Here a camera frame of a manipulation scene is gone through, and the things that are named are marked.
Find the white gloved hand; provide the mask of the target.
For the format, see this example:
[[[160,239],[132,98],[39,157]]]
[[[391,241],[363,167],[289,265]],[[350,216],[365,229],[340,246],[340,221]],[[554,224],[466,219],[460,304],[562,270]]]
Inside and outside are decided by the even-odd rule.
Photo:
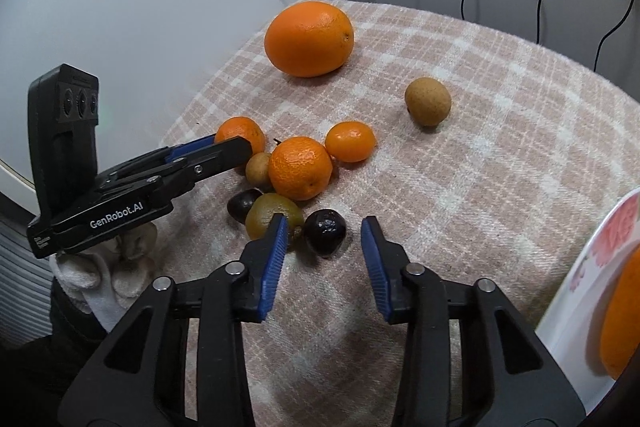
[[[154,280],[156,240],[149,222],[80,254],[54,254],[49,265],[73,306],[109,332]]]

